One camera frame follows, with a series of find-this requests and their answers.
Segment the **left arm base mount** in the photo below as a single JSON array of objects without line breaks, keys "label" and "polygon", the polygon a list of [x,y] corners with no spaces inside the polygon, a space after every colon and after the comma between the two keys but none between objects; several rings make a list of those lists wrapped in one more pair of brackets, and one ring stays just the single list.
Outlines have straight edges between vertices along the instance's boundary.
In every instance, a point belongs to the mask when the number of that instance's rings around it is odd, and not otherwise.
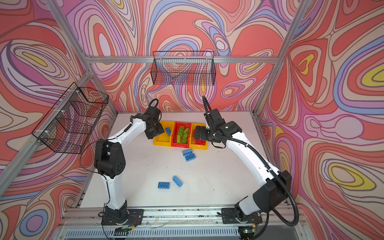
[{"label": "left arm base mount", "polygon": [[101,218],[101,226],[108,240],[128,237],[128,235],[142,224],[144,209],[127,209],[121,212],[104,209],[98,213]]}]

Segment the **red lego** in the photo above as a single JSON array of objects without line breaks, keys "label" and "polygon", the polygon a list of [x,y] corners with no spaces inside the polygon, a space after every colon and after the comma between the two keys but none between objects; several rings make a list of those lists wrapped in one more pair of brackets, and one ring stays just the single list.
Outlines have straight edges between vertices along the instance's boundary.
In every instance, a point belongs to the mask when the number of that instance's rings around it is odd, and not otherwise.
[{"label": "red lego", "polygon": [[203,141],[203,140],[196,140],[196,141],[195,141],[195,144],[196,144],[196,145],[199,145],[199,146],[205,146],[205,145],[206,145],[206,141]]}]

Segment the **blue lego bottom underside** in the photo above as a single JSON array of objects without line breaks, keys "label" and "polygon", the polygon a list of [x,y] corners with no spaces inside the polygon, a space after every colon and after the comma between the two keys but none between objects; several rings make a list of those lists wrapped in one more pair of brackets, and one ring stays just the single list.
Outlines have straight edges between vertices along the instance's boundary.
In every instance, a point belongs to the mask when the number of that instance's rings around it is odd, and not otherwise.
[{"label": "blue lego bottom underside", "polygon": [[170,182],[159,182],[158,183],[158,189],[170,189]]}]

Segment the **green lego tall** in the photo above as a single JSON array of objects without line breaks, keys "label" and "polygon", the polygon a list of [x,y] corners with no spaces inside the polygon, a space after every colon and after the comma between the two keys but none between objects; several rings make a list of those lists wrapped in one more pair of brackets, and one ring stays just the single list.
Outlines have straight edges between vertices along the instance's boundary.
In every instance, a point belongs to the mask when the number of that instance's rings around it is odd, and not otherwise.
[{"label": "green lego tall", "polygon": [[184,130],[185,130],[185,127],[184,126],[180,126],[179,130],[178,130],[178,135],[182,136],[184,134]]}]

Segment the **green lego square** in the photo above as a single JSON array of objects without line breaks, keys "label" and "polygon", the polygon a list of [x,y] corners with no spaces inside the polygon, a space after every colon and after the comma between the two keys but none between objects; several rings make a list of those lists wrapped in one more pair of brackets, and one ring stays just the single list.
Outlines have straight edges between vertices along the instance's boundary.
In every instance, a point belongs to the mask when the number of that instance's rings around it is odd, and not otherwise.
[{"label": "green lego square", "polygon": [[188,135],[189,135],[189,129],[185,129],[183,131],[183,137],[188,137]]}]

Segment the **blue lego underside up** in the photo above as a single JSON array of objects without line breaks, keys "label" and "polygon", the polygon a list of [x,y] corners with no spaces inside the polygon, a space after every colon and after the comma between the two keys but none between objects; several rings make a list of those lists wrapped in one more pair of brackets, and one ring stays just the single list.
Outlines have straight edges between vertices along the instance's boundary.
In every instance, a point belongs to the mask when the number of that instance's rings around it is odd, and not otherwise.
[{"label": "blue lego underside up", "polygon": [[189,155],[186,155],[185,156],[185,159],[187,162],[191,161],[191,160],[194,160],[196,159],[196,155],[195,154],[189,154]]}]

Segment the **blue lego studs up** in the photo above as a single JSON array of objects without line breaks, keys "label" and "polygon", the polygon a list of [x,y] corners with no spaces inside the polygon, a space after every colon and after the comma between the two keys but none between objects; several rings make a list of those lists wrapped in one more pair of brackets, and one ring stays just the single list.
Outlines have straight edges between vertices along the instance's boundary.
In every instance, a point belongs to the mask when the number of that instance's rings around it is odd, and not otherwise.
[{"label": "blue lego studs up", "polygon": [[193,154],[193,151],[192,149],[186,149],[183,151],[183,156],[188,156],[188,155],[191,155]]}]

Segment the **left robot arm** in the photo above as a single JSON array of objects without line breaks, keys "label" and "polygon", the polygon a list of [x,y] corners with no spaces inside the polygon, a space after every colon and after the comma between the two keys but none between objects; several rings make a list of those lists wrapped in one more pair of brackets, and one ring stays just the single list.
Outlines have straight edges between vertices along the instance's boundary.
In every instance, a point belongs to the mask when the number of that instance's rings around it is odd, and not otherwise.
[{"label": "left robot arm", "polygon": [[94,167],[104,177],[108,194],[102,215],[103,226],[124,225],[128,222],[130,214],[121,176],[126,167],[123,147],[141,133],[145,133],[149,140],[163,134],[165,131],[160,119],[161,111],[157,107],[148,107],[143,114],[131,116],[128,125],[115,135],[96,142]]}]

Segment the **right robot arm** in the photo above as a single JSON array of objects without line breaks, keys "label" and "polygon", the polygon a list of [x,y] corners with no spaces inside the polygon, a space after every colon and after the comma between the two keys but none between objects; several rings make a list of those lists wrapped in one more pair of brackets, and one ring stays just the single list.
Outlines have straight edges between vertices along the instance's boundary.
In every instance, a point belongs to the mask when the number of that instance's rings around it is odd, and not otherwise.
[{"label": "right robot arm", "polygon": [[258,189],[235,204],[240,221],[251,214],[274,212],[286,225],[295,226],[299,221],[299,210],[292,204],[294,218],[289,221],[276,210],[276,206],[289,199],[292,177],[288,171],[280,171],[266,160],[249,142],[243,130],[234,121],[226,122],[218,109],[207,107],[204,114],[207,126],[197,127],[194,138],[210,142],[215,148],[230,149],[253,174]]}]

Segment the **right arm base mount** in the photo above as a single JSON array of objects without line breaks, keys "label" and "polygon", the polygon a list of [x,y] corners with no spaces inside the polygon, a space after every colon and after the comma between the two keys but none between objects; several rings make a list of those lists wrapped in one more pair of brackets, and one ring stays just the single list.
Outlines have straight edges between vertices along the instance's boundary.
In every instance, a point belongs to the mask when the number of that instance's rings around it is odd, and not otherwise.
[{"label": "right arm base mount", "polygon": [[237,208],[221,208],[217,214],[222,218],[224,224],[252,224],[257,226],[263,222],[259,213],[245,215]]}]

